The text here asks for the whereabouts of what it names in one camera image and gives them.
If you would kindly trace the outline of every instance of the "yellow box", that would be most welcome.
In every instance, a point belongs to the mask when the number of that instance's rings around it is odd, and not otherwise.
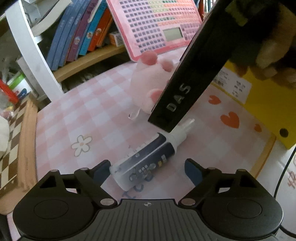
[[[287,148],[291,148],[296,143],[296,90],[279,86],[270,79],[258,80],[250,69],[242,78],[233,74],[234,66],[227,62],[213,85],[243,105]],[[245,88],[240,91],[234,87],[235,83],[241,83],[237,87],[244,85]]]

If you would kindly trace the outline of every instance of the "table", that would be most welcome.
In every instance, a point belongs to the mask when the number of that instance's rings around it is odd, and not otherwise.
[[[162,57],[177,62],[184,50],[170,51]],[[135,63],[128,62],[113,68],[72,89],[38,113],[38,179],[51,169],[59,169],[65,174],[81,167],[92,168],[104,159],[114,164],[159,131],[147,122],[149,116],[143,112],[135,121],[128,119],[134,108],[128,89],[135,66]],[[237,168],[250,171],[262,158],[272,137],[264,125],[241,105],[211,85],[185,118],[195,119],[191,134],[179,146],[175,156],[152,178],[126,192],[109,177],[102,188],[117,200],[175,198],[178,202],[194,187],[184,173],[186,158],[223,172],[235,172]],[[289,152],[278,141],[275,146],[277,150],[272,155],[275,160],[272,163],[280,163],[281,157],[284,163]],[[272,178],[261,177],[263,185],[270,186],[270,192],[280,174],[277,170]],[[11,215],[9,222],[13,240],[16,240]]]

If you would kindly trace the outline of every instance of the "red object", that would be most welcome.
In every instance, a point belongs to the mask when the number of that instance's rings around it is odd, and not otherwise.
[[[0,89],[3,90],[4,94],[8,96],[8,99],[11,103],[16,104],[18,103],[18,98],[15,93],[9,87],[3,83],[3,81],[0,79]]]
[[[199,4],[198,4],[198,13],[200,14],[200,18],[203,21],[203,17],[205,14],[205,6],[203,4],[203,0],[200,0]]]

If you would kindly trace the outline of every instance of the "plush toy ear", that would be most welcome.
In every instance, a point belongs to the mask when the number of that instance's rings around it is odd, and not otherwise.
[[[154,107],[155,103],[158,101],[159,97],[163,90],[161,89],[152,89],[150,90],[146,98],[144,99],[143,105],[141,106],[142,110],[148,114],[151,114],[152,108]]]
[[[174,64],[170,59],[161,59],[159,60],[162,68],[166,72],[171,72],[173,70]]]
[[[154,65],[157,62],[157,53],[154,51],[146,51],[141,55],[141,61],[146,65]]]
[[[142,53],[135,71],[141,71],[157,63],[157,53],[153,51],[146,51]]]

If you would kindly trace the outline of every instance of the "pink plush toy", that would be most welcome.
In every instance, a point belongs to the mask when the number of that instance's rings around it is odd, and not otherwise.
[[[157,53],[144,52],[131,77],[130,95],[139,108],[129,115],[137,118],[140,109],[151,114],[167,82],[174,73],[177,64],[168,59],[157,59]]]

